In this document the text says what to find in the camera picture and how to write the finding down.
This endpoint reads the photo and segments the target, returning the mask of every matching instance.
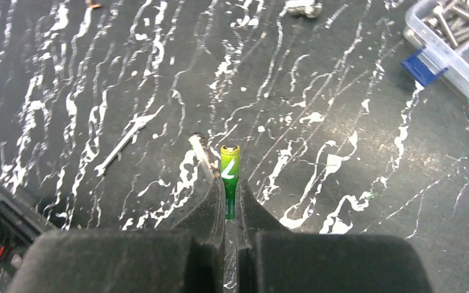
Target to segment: storage tray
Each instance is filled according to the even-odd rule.
[[[443,75],[469,99],[469,41],[462,48],[453,50],[435,32],[426,26],[422,19],[428,16],[437,5],[437,0],[420,0],[405,15],[404,37],[419,51],[403,63],[423,86],[432,80],[421,75],[426,71],[434,79]],[[416,70],[419,64],[426,68]]]

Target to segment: yellow and green battery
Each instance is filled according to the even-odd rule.
[[[225,186],[225,218],[235,218],[236,184],[240,175],[240,147],[223,145],[220,149],[220,176]]]

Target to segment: blue clip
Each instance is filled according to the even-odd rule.
[[[414,54],[406,58],[402,62],[402,66],[418,81],[423,87],[438,79],[447,71],[447,67],[441,70],[436,69],[434,73],[422,60],[419,55],[422,54],[426,59],[428,56],[424,54],[425,47],[420,48]]]

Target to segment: black marble surface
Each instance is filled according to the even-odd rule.
[[[435,292],[469,292],[469,102],[400,66],[414,2],[0,0],[0,183],[63,229],[168,228],[208,188],[203,132],[284,225],[406,238]]]

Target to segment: container of screws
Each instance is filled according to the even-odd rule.
[[[423,86],[443,75],[469,99],[469,0],[418,1],[405,15],[404,37],[419,50],[402,65]]]

